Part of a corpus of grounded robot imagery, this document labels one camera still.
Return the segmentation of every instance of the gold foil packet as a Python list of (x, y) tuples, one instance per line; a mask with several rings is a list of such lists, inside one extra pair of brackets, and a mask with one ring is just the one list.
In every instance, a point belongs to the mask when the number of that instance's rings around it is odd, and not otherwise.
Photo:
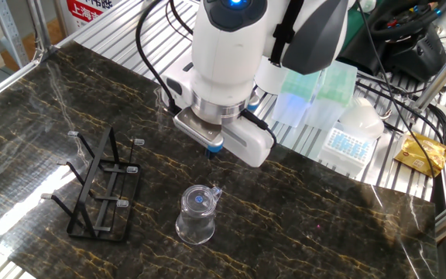
[[(426, 150), (433, 166), (434, 175), (439, 175), (446, 161), (446, 146), (418, 133), (414, 133), (414, 135)], [(409, 132), (400, 139), (399, 150), (393, 159), (431, 177), (431, 169), (426, 156)]]

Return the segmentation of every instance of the black strap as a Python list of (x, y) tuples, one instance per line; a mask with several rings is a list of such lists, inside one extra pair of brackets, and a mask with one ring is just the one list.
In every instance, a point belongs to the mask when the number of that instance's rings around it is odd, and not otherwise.
[(283, 17), (283, 21), (276, 25), (275, 32), (273, 33), (273, 37), (275, 37), (276, 40), (269, 61), (277, 66), (280, 66), (280, 60), (285, 43), (292, 43), (293, 36), (295, 35), (295, 31), (293, 31), (293, 24), (297, 20), (303, 3), (304, 0), (290, 0), (290, 3), (285, 11), (285, 16)]

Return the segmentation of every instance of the small glass beaker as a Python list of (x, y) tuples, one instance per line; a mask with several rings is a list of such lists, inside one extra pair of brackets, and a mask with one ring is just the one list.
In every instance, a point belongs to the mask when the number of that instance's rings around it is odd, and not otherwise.
[(182, 195), (182, 206), (175, 226), (178, 236), (189, 244), (202, 244), (214, 234), (216, 202), (221, 196), (218, 187), (190, 186)]

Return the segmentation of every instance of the marble surface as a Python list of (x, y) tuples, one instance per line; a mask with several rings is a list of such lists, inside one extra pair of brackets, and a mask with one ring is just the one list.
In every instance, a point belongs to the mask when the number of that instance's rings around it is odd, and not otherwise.
[[(277, 146), (260, 168), (222, 151), (213, 160), (174, 128), (156, 84), (71, 44), (0, 94), (0, 251), (38, 278), (432, 278), (434, 206), (342, 177)], [(97, 146), (115, 128), (120, 157), (142, 176), (119, 243), (70, 238), (91, 157), (67, 131)], [(193, 184), (218, 186), (216, 232), (204, 245), (175, 232)]]

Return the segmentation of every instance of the metal rack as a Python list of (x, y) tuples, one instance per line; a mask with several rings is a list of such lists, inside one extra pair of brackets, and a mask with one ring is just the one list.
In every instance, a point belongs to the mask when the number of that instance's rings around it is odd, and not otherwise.
[[(116, 146), (115, 133), (113, 132), (113, 128), (107, 128), (101, 138), (101, 142), (99, 143), (98, 148), (95, 152), (92, 151), (89, 144), (85, 140), (85, 138), (76, 131), (68, 132), (68, 136), (77, 137), (81, 140), (82, 144), (84, 144), (85, 148), (92, 156), (93, 160), (87, 172), (87, 176), (82, 178), (79, 173), (75, 170), (75, 167), (66, 161), (58, 162), (60, 165), (67, 165), (70, 167), (70, 170), (75, 174), (78, 181), (82, 185), (81, 192), (77, 198), (77, 203), (75, 204), (74, 210), (71, 211), (56, 195), (53, 194), (43, 194), (41, 196), (42, 199), (54, 200), (60, 207), (70, 216), (70, 221), (68, 222), (67, 233), (69, 236), (78, 237), (78, 238), (88, 238), (94, 240), (111, 240), (111, 241), (121, 241), (123, 240), (123, 236), (125, 235), (127, 223), (125, 222), (123, 226), (118, 229), (114, 227), (114, 220), (117, 217), (117, 208), (125, 208), (127, 210), (126, 218), (124, 220), (129, 219), (130, 211), (132, 209), (133, 197), (136, 194), (136, 189), (139, 185), (140, 179), (140, 165), (131, 164), (130, 162), (121, 162), (118, 155), (118, 149)], [(113, 158), (115, 160), (103, 160), (101, 159), (101, 155), (105, 151), (105, 147), (108, 143), (111, 144), (111, 151), (113, 152)], [(92, 194), (91, 187), (94, 178), (96, 177), (96, 173), (98, 170), (101, 170), (103, 173), (111, 174), (108, 180), (108, 185), (106, 188), (106, 193), (104, 195), (94, 195)], [(129, 191), (128, 199), (124, 199), (122, 197), (124, 193), (125, 180), (123, 180), (121, 185), (117, 185), (117, 181), (120, 175), (126, 176), (131, 175), (135, 176), (135, 182), (130, 185), (133, 187), (133, 191)], [(120, 187), (120, 195), (114, 195), (113, 190), (119, 186)], [(101, 207), (98, 210), (98, 214), (95, 216), (96, 222), (95, 225), (92, 224), (92, 215), (89, 214), (89, 205), (87, 203), (87, 197), (91, 197), (94, 202), (100, 202)], [(111, 225), (105, 226), (105, 219), (108, 213), (108, 207), (110, 203), (114, 203), (114, 208), (110, 210), (111, 216)]]
[(5, 38), (2, 40), (3, 45), (20, 68), (23, 68), (29, 63), (29, 58), (6, 0), (0, 0), (0, 25), (5, 34)]

